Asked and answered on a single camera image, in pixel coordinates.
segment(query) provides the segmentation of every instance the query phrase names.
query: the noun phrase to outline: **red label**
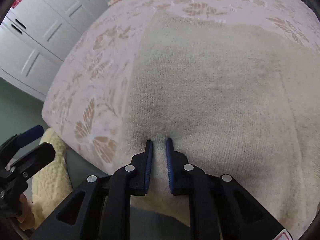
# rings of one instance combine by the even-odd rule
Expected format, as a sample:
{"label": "red label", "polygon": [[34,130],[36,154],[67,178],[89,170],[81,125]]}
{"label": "red label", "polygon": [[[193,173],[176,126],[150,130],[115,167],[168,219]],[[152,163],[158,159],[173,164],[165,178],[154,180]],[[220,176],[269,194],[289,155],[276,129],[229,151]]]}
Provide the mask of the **red label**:
{"label": "red label", "polygon": [[15,0],[15,2],[12,4],[11,8],[14,9],[16,6],[21,3],[22,0]]}
{"label": "red label", "polygon": [[283,229],[273,240],[292,240],[288,231]]}

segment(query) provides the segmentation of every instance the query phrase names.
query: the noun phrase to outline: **white blanket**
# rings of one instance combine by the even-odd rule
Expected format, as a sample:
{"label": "white blanket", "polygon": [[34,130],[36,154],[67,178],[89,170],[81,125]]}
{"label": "white blanket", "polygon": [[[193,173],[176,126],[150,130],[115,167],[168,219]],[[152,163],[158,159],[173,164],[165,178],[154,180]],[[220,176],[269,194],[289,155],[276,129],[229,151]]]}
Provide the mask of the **white blanket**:
{"label": "white blanket", "polygon": [[320,201],[320,55],[249,25],[156,14],[134,63],[116,152],[155,143],[149,194],[135,204],[188,223],[170,195],[165,139],[207,174],[231,174],[297,237]]}

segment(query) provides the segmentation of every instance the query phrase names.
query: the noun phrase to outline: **finger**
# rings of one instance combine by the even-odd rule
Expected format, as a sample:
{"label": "finger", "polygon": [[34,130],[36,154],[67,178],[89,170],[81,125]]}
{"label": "finger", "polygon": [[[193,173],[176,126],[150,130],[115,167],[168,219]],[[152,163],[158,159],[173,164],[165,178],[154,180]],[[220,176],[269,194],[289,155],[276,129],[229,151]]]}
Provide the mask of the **finger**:
{"label": "finger", "polygon": [[21,211],[22,211],[22,214],[21,216],[17,217],[17,220],[22,223],[25,219],[26,219],[26,216],[28,215],[28,200],[26,198],[26,196],[24,194],[21,194],[20,195],[20,205],[21,205]]}
{"label": "finger", "polygon": [[24,231],[26,229],[33,228],[35,226],[35,217],[32,213],[31,207],[28,208],[28,215],[26,216],[23,223],[20,224],[20,228]]}

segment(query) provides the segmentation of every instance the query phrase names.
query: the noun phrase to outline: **pink bedspread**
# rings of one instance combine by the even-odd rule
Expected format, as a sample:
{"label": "pink bedspread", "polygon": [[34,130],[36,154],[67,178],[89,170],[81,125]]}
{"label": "pink bedspread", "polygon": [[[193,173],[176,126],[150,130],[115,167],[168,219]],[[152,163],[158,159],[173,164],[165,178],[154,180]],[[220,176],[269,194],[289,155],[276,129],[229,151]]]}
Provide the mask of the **pink bedspread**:
{"label": "pink bedspread", "polygon": [[84,33],[60,68],[44,120],[86,160],[108,174],[122,125],[128,84],[141,36],[152,16],[228,25],[257,25],[320,53],[320,23],[300,0],[121,0]]}

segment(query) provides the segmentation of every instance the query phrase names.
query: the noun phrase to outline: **bed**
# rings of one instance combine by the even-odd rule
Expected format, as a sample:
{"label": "bed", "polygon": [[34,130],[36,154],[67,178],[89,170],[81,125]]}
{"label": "bed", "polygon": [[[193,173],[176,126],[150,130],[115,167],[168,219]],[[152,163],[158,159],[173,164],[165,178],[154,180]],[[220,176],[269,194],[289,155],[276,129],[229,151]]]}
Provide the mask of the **bed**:
{"label": "bed", "polygon": [[[119,145],[139,44],[149,24],[163,13],[221,26],[259,27],[297,48],[307,49],[315,58],[320,55],[319,20],[301,0],[121,0],[115,3],[70,52],[53,81],[42,112],[47,124],[71,148],[107,174],[113,174],[125,163]],[[312,147],[316,147],[318,137],[312,136],[315,137]],[[312,183],[315,194],[320,181],[316,179]],[[300,220],[282,221],[295,237],[313,219],[319,199],[307,202],[304,217],[307,222],[297,226]],[[274,208],[267,208],[277,217]],[[153,205],[146,209],[161,212]],[[185,222],[181,216],[164,213]]]}

